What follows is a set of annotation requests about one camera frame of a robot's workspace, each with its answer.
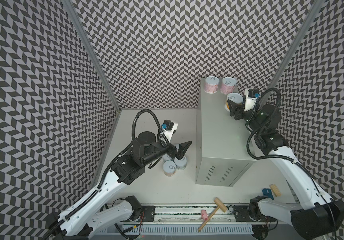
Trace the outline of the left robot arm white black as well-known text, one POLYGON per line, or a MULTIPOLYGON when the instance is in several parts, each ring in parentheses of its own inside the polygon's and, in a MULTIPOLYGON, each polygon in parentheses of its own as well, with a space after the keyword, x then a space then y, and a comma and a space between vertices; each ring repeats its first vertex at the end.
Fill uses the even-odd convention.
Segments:
POLYGON ((98 183, 75 204, 59 214, 49 214, 45 221, 48 231, 42 239, 89 240, 95 234, 122 221, 135 221, 142 215, 143 206, 135 196, 126 197, 114 207, 102 207, 120 190, 129 186, 153 168, 164 155, 181 160, 192 142, 176 147, 171 143, 178 124, 171 120, 160 123, 155 113, 149 109, 139 111, 131 127, 131 142, 106 167, 98 183), (136 135, 136 125, 140 116, 150 114, 157 133, 146 131, 136 135))

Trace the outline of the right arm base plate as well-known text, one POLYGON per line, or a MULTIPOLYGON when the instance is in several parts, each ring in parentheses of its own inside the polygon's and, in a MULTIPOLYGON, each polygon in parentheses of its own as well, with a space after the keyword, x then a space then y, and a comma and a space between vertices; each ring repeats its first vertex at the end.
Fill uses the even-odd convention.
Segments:
POLYGON ((235 216, 237 222, 276 222, 277 219, 264 216, 255 205, 229 205, 228 210, 235 216))

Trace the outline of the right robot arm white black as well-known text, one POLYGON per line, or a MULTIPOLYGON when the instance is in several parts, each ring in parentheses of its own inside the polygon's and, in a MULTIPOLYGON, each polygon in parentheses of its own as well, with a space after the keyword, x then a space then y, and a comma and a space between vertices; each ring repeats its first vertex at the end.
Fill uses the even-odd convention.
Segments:
POLYGON ((344 220, 344 202, 334 200, 301 164, 279 133, 281 93, 277 88, 248 89, 240 100, 226 101, 230 116, 244 120, 250 135, 247 153, 254 160, 270 160, 283 174, 298 198, 297 204, 282 204, 268 196, 257 196, 248 207, 252 221, 271 220, 292 226, 306 240, 336 234, 344 220))

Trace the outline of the orange label can front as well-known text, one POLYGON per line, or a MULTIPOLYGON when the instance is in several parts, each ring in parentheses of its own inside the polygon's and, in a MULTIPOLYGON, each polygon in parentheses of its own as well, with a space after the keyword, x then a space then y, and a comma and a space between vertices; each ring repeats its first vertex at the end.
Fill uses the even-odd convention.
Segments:
POLYGON ((226 103, 225 103, 225 109, 229 112, 230 111, 230 105, 228 103, 228 100, 230 100, 233 103, 236 104, 243 104, 244 99, 243 96, 239 93, 230 93, 227 95, 226 103))

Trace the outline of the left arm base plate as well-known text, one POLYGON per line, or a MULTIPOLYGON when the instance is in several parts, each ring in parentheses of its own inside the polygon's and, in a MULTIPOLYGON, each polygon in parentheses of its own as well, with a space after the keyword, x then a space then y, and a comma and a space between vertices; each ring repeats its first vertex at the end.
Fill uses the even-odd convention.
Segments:
POLYGON ((128 220, 121 221, 121 223, 140 223, 141 221, 146 223, 154 222, 155 211, 156 206, 142 206, 142 210, 140 212, 133 213, 133 215, 128 220))

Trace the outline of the pink label can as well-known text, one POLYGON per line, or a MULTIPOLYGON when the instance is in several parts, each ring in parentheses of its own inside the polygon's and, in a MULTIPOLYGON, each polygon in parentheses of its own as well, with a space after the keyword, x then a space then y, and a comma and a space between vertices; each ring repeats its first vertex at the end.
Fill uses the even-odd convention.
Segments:
POLYGON ((237 85, 237 80, 232 77, 225 77, 222 79, 221 93, 228 95, 232 93, 237 85))
POLYGON ((214 94, 218 91, 220 79, 215 76, 209 76, 205 79, 205 92, 214 94))

